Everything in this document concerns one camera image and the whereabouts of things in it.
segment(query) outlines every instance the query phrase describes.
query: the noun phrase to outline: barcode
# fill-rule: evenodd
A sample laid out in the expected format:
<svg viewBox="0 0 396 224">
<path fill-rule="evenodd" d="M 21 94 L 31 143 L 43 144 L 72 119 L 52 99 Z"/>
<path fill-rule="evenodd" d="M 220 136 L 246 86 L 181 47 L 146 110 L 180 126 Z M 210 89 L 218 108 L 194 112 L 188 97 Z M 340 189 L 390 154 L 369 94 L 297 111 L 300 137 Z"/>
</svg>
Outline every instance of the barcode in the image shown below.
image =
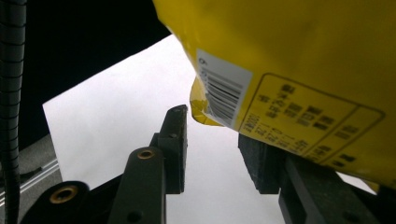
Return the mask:
<svg viewBox="0 0 396 224">
<path fill-rule="evenodd" d="M 201 49 L 197 50 L 197 61 L 208 102 L 206 114 L 234 128 L 253 74 Z"/>
<path fill-rule="evenodd" d="M 211 114 L 232 126 L 243 86 L 206 68 L 203 68 L 203 71 L 206 73 L 206 98 Z"/>
</svg>

